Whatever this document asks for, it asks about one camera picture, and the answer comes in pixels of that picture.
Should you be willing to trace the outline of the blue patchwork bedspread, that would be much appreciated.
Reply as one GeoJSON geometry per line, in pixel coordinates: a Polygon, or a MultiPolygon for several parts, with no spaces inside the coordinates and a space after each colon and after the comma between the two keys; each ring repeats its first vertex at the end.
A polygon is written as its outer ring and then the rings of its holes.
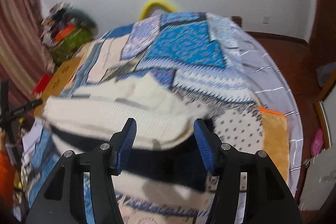
{"type": "MultiPolygon", "coordinates": [[[[200,12],[152,16],[116,28],[91,44],[72,81],[56,97],[77,98],[83,87],[150,75],[185,105],[206,106],[209,115],[203,119],[221,141],[255,153],[263,147],[262,119],[243,68],[237,30],[229,18],[200,12]]],[[[50,125],[43,108],[42,134],[30,160],[35,177],[29,205],[65,151],[86,152],[109,140],[71,136],[50,125]]],[[[126,223],[205,223],[218,182],[203,165],[193,130],[186,141],[163,153],[142,152],[133,145],[121,174],[127,171],[180,182],[209,199],[198,209],[143,200],[114,187],[126,223]]]]}

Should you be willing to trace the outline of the orange box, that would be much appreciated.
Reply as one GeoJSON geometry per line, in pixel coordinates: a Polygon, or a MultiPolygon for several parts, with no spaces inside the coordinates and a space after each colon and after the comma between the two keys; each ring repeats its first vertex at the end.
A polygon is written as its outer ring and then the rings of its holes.
{"type": "Polygon", "coordinates": [[[56,42],[61,42],[66,36],[68,36],[73,30],[75,29],[75,26],[73,24],[70,24],[66,26],[66,28],[62,29],[55,37],[54,40],[56,42]]]}

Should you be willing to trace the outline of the orange plush pillow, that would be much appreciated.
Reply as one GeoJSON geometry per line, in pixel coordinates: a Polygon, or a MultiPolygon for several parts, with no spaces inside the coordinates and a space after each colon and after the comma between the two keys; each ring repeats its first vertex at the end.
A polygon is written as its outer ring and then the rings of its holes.
{"type": "Polygon", "coordinates": [[[289,173],[288,122],[280,112],[259,106],[264,130],[263,150],[270,156],[285,182],[289,173]]]}

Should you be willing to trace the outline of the yellow hoop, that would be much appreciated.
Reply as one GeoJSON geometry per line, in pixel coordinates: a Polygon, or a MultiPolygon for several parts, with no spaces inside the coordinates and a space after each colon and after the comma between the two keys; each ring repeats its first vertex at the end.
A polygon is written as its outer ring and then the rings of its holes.
{"type": "Polygon", "coordinates": [[[138,20],[148,18],[155,9],[161,9],[168,13],[178,12],[178,9],[168,0],[148,0],[143,5],[138,20]]]}

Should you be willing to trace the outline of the pink slipper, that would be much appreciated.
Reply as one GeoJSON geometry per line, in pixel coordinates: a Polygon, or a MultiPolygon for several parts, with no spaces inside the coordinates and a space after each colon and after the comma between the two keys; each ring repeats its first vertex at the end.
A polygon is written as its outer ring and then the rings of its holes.
{"type": "Polygon", "coordinates": [[[321,129],[319,129],[315,133],[314,139],[313,139],[311,147],[310,147],[311,156],[314,157],[314,156],[318,155],[322,151],[323,146],[324,146],[323,131],[321,129]]]}

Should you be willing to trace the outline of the white and navy knit sweater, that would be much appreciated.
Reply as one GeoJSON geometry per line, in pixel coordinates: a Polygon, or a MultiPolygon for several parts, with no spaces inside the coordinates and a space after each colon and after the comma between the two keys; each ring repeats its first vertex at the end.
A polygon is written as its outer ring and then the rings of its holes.
{"type": "MultiPolygon", "coordinates": [[[[42,117],[71,136],[108,140],[128,118],[137,122],[135,148],[163,153],[192,135],[193,122],[207,118],[206,106],[187,106],[150,75],[83,87],[77,98],[50,97],[42,117]]],[[[164,182],[127,171],[113,179],[119,193],[155,203],[201,208],[209,195],[180,182],[164,182]]]]}

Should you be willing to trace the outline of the wooden folding lap table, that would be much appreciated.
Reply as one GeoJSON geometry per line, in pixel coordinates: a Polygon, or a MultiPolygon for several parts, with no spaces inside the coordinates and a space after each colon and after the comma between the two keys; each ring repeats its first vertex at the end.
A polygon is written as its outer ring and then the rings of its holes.
{"type": "Polygon", "coordinates": [[[81,57],[75,57],[62,63],[41,94],[43,103],[45,103],[50,96],[60,95],[70,79],[72,79],[81,60],[81,57]]]}

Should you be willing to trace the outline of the orange sleeve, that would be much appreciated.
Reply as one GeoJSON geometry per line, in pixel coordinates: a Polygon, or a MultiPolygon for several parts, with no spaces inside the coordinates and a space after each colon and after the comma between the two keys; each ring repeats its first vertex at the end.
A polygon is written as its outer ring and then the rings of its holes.
{"type": "Polygon", "coordinates": [[[0,194],[5,205],[12,209],[15,168],[11,165],[10,158],[1,152],[0,162],[0,194]]]}

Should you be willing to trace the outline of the striped maroon curtain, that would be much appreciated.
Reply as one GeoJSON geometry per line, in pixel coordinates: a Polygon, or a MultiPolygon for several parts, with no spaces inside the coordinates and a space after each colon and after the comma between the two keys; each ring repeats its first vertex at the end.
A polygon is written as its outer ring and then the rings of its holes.
{"type": "Polygon", "coordinates": [[[9,80],[11,106],[24,104],[55,64],[41,42],[41,0],[1,0],[1,79],[9,80]]]}

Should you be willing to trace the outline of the grey striped bed sheet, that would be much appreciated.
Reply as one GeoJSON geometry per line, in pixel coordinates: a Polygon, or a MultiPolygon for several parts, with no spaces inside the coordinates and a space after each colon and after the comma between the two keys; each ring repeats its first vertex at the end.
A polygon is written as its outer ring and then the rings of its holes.
{"type": "Polygon", "coordinates": [[[264,47],[241,28],[242,18],[230,16],[238,30],[236,35],[243,68],[252,92],[260,105],[284,114],[288,122],[289,173],[287,185],[295,195],[297,191],[303,150],[303,128],[299,109],[284,76],[264,47]]]}

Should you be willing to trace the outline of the green patterned storage bag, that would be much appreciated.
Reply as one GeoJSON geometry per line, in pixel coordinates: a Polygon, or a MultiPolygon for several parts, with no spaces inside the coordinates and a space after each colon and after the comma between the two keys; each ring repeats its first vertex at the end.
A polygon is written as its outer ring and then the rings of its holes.
{"type": "Polygon", "coordinates": [[[93,36],[86,28],[75,27],[63,40],[56,46],[50,47],[50,55],[56,65],[61,65],[68,61],[84,44],[91,42],[93,36]]]}

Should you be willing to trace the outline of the red box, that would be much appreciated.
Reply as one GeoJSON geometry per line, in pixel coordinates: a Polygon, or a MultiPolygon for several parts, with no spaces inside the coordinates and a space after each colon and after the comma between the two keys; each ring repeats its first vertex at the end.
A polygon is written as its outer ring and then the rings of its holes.
{"type": "Polygon", "coordinates": [[[47,87],[51,79],[52,79],[51,74],[45,73],[44,75],[42,75],[41,79],[38,81],[37,85],[34,87],[31,95],[34,96],[36,94],[41,94],[45,90],[45,88],[47,87]]]}

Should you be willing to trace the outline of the grey plush toy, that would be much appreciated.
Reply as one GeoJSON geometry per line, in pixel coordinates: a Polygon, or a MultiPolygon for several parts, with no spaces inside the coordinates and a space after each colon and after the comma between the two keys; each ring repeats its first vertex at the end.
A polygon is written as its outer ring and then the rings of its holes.
{"type": "Polygon", "coordinates": [[[96,22],[87,13],[79,9],[66,9],[62,16],[62,20],[66,22],[73,20],[75,26],[82,26],[89,29],[97,28],[96,22]]]}

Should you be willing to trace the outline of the white wall socket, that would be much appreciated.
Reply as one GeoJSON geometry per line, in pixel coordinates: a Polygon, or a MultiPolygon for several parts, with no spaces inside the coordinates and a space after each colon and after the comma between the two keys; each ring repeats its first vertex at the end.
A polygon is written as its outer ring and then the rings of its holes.
{"type": "Polygon", "coordinates": [[[262,20],[263,24],[269,24],[269,16],[264,16],[263,20],[262,20]]]}

